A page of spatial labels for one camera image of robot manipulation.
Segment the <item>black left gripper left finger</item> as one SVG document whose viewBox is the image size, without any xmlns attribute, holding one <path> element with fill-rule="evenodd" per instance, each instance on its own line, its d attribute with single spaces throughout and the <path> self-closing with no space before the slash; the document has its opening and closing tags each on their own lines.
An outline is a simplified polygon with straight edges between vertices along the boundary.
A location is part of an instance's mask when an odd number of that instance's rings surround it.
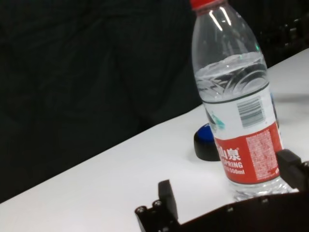
<svg viewBox="0 0 309 232">
<path fill-rule="evenodd" d="M 178 210 L 169 180 L 158 183 L 158 199 L 152 207 L 139 206 L 135 215 L 142 232 L 177 232 Z"/>
</svg>

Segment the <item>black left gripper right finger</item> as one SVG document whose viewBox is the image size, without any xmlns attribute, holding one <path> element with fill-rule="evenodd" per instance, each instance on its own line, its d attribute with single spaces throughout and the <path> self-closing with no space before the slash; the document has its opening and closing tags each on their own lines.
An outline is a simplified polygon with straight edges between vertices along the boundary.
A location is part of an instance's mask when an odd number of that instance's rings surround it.
<svg viewBox="0 0 309 232">
<path fill-rule="evenodd" d="M 289 149 L 276 153 L 281 178 L 293 189 L 309 190 L 309 162 Z"/>
</svg>

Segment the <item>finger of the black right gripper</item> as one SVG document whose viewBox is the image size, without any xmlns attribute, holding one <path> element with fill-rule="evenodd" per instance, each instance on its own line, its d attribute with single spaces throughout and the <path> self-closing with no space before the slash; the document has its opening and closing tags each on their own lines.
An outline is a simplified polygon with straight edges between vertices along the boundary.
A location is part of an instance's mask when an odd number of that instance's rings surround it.
<svg viewBox="0 0 309 232">
<path fill-rule="evenodd" d="M 300 51 L 309 47 L 309 33 L 297 29 L 261 31 L 260 45 L 263 50 Z"/>
<path fill-rule="evenodd" d="M 308 33 L 309 32 L 309 19 L 308 18 L 296 18 L 292 21 L 284 24 L 285 30 L 291 31 L 295 30 L 298 33 Z"/>
</svg>

